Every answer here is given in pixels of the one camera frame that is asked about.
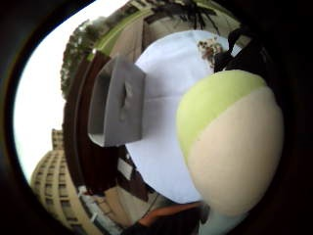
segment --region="dark object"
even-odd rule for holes
[[[251,38],[251,41],[234,58],[231,53],[236,41],[242,35],[248,36]],[[242,25],[229,33],[228,44],[229,49],[226,52],[218,53],[214,57],[215,72],[222,71],[223,69],[226,69],[226,71],[242,70],[259,74],[262,77],[268,76],[266,62],[261,54],[263,46],[256,35],[246,25]]]
[[[173,215],[163,216],[150,227],[136,222],[125,229],[121,235],[191,235],[197,229],[199,219],[199,208],[193,208]]]

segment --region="building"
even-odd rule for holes
[[[119,234],[106,198],[84,195],[73,185],[63,149],[63,132],[52,130],[53,150],[39,162],[30,186],[44,208],[76,234]]]

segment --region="yellow-green ball top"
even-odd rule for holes
[[[220,71],[197,82],[182,97],[176,116],[178,140],[185,159],[206,126],[262,86],[266,83],[261,76],[243,70]]]

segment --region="gray plastic object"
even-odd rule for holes
[[[120,146],[142,138],[145,73],[117,56],[98,73],[91,96],[89,138],[99,146]]]

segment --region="black strap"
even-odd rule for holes
[[[236,57],[233,57],[231,54],[235,43],[241,35],[250,37],[251,41],[238,53]],[[266,79],[268,71],[267,65],[261,53],[263,46],[257,39],[257,36],[247,26],[242,25],[241,27],[231,31],[228,35],[228,44],[228,51],[215,55],[214,72],[222,71],[224,69],[226,71],[250,71],[252,73],[259,74]]]

